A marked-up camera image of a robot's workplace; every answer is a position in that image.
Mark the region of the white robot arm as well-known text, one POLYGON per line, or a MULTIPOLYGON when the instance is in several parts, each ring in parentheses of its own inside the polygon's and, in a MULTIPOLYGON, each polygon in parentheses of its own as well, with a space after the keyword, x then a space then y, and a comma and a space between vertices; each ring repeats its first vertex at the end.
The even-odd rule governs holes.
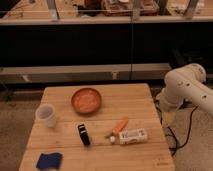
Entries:
POLYGON ((158 94, 165 127, 174 121, 175 112, 185 99, 213 117, 213 89, 208 88, 205 81, 206 71, 197 63, 173 69, 165 75, 165 87, 158 94))

